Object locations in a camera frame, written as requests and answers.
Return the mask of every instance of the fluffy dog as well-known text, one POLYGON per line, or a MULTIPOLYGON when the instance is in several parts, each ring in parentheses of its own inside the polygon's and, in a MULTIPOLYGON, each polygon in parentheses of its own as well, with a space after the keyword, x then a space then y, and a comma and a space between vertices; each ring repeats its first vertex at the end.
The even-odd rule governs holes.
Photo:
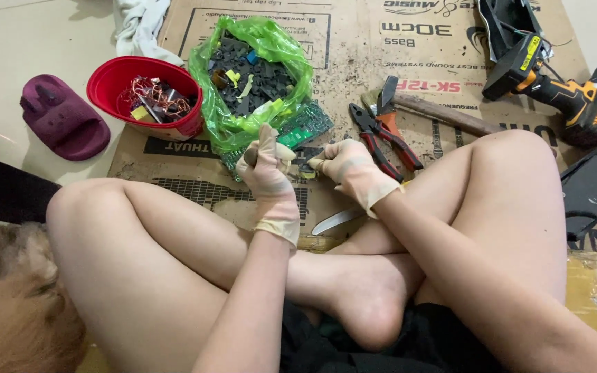
POLYGON ((43 226, 0 226, 0 372, 74 372, 85 334, 43 226))

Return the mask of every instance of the person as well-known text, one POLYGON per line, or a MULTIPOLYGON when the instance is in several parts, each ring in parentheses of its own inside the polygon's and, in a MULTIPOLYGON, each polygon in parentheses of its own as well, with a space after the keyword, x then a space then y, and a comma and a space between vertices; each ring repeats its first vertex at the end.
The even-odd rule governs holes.
POLYGON ((597 332, 564 306, 560 178, 540 137, 485 136, 404 188, 362 143, 328 145, 310 164, 372 218, 320 255, 294 249, 299 210, 274 134, 262 126, 257 165, 237 166, 253 232, 142 182, 92 179, 52 199, 58 267, 114 367, 597 372, 597 332))

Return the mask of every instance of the beige rubber glove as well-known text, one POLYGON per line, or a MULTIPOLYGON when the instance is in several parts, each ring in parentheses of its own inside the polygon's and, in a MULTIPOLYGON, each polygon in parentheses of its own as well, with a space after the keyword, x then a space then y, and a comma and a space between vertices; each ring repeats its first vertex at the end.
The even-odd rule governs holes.
POLYGON ((375 164, 363 143, 347 139, 328 145, 308 164, 337 182, 336 191, 355 199, 372 218, 377 218, 370 209, 380 199, 402 186, 383 173, 375 164))
POLYGON ((236 164, 236 172, 250 187, 257 201, 255 230, 265 230, 283 237, 294 246, 299 242, 301 217, 294 187, 286 177, 292 150, 276 143, 278 131, 264 123, 259 129, 259 140, 248 147, 257 149, 257 165, 249 166, 243 157, 236 164))

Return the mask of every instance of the white floor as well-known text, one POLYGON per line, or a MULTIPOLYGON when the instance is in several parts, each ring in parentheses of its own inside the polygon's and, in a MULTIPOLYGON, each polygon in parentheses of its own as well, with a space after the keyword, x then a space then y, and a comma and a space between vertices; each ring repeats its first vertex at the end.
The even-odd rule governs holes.
MULTIPOLYGON (((563 0, 591 69, 597 66, 597 2, 563 0)), ((27 128, 19 99, 38 74, 54 74, 86 98, 92 72, 115 57, 109 0, 0 0, 0 161, 68 184, 105 176, 123 124, 103 115, 108 149, 86 162, 57 157, 27 128)))

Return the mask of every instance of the red-handled pliers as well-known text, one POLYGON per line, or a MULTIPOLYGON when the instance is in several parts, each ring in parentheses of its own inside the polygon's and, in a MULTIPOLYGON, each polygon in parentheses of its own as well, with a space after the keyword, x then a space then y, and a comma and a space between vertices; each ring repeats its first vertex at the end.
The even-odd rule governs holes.
POLYGON ((410 171, 422 170, 423 164, 418 157, 411 150, 409 145, 400 137, 397 137, 389 130, 386 130, 383 125, 372 118, 367 111, 356 104, 349 104, 349 111, 353 117, 354 122, 361 127, 361 139, 368 145, 372 158, 377 163, 377 166, 387 175, 394 178, 397 182, 402 182, 404 177, 402 174, 386 159, 386 156, 381 151, 380 141, 376 135, 381 139, 389 141, 395 153, 402 160, 407 169, 410 171))

